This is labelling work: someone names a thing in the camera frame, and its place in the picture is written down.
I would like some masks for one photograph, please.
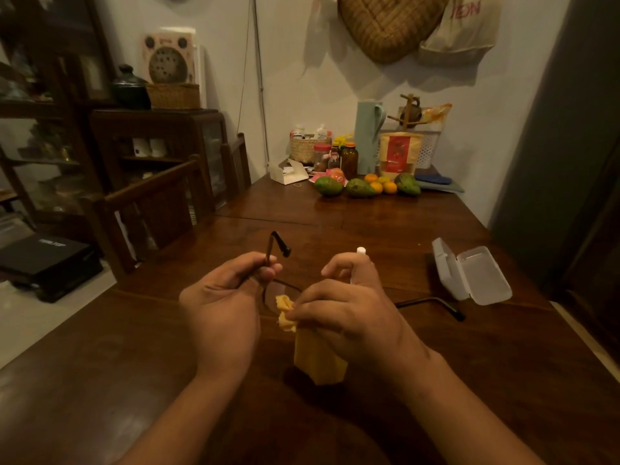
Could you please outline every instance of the red jar lid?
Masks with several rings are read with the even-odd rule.
[[[314,150],[317,152],[329,152],[331,149],[331,144],[314,144]]]

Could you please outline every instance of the green mango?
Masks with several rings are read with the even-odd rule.
[[[314,187],[325,197],[334,197],[342,192],[344,186],[334,178],[323,176],[314,182]]]
[[[415,180],[411,173],[400,173],[394,180],[394,183],[403,194],[419,196],[422,193],[422,190],[418,186],[418,181]]]
[[[365,180],[355,178],[346,184],[346,193],[351,197],[374,197],[375,190]]]

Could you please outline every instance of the open white plastic case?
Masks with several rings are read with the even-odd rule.
[[[491,305],[512,297],[512,289],[486,246],[454,256],[441,238],[433,241],[439,280],[457,300],[469,297],[478,305]]]

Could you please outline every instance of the red label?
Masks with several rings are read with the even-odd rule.
[[[390,173],[404,173],[407,168],[407,155],[411,137],[394,136],[389,138],[386,154],[386,171]]]
[[[478,0],[478,2],[471,2],[465,5],[455,6],[452,10],[452,15],[450,16],[450,19],[463,19],[467,16],[479,15],[481,4],[482,0]]]

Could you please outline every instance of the eyeglass frame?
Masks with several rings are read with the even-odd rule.
[[[276,243],[278,244],[280,251],[282,252],[283,257],[288,258],[291,255],[291,249],[290,247],[284,243],[284,240],[282,239],[282,237],[280,236],[280,234],[278,234],[278,232],[276,232],[275,230],[273,232],[271,232],[269,234],[269,241],[267,242],[267,252],[265,253],[265,265],[268,266],[269,265],[269,258],[271,257],[271,252],[272,249],[274,247],[274,240],[276,241]],[[287,282],[281,281],[279,279],[274,279],[271,282],[269,282],[270,284],[272,283],[278,283],[278,284],[282,284],[284,286],[287,286],[291,289],[295,289],[297,290],[299,293],[302,292],[302,290],[294,285],[291,285]],[[265,303],[265,294],[267,292],[267,286],[265,286],[265,288],[262,291],[262,295],[261,295],[261,301],[263,303],[264,306],[267,306],[267,304]],[[401,309],[401,308],[405,308],[405,307],[410,307],[413,305],[419,305],[421,303],[426,303],[426,302],[436,302],[438,304],[440,304],[442,307],[444,307],[453,317],[455,320],[459,321],[459,322],[463,322],[465,321],[466,316],[459,311],[458,309],[454,308],[452,305],[450,305],[448,302],[446,302],[445,300],[439,298],[439,297],[423,297],[423,298],[419,298],[419,299],[413,299],[413,300],[407,300],[404,302],[398,302],[395,303],[394,305],[396,306],[397,309]]]

